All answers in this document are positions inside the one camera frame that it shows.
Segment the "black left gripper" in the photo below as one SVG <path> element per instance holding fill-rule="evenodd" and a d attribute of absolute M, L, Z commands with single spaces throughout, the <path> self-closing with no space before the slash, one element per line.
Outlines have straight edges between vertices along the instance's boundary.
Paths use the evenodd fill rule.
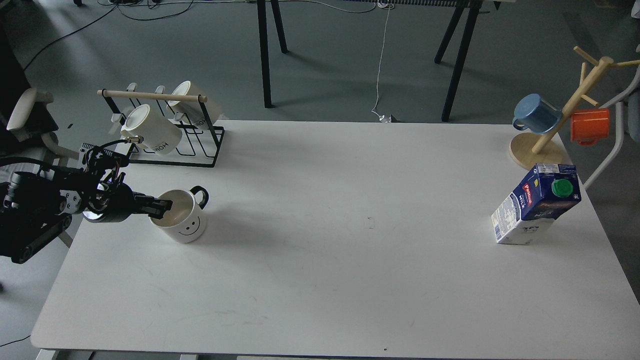
<path fill-rule="evenodd" d="M 89 201 L 89 208 L 82 216 L 90 223 L 121 223 L 130 215 L 146 215 L 162 219 L 172 209 L 173 201 L 149 195 L 135 195 L 124 183 L 102 181 L 97 186 L 96 198 Z"/>

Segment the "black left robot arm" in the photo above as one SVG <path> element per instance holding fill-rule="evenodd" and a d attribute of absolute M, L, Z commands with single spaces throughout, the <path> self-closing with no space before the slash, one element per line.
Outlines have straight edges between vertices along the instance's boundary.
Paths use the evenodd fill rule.
<path fill-rule="evenodd" d="M 1 184 L 0 253 L 15 264 L 27 262 L 66 230 L 74 214 L 91 223 L 121 223 L 132 214 L 162 219 L 172 201 L 137 193 L 124 182 L 130 156 L 109 145 L 85 143 L 81 168 L 27 157 L 2 158 L 2 166 L 39 165 L 36 173 L 14 172 Z"/>

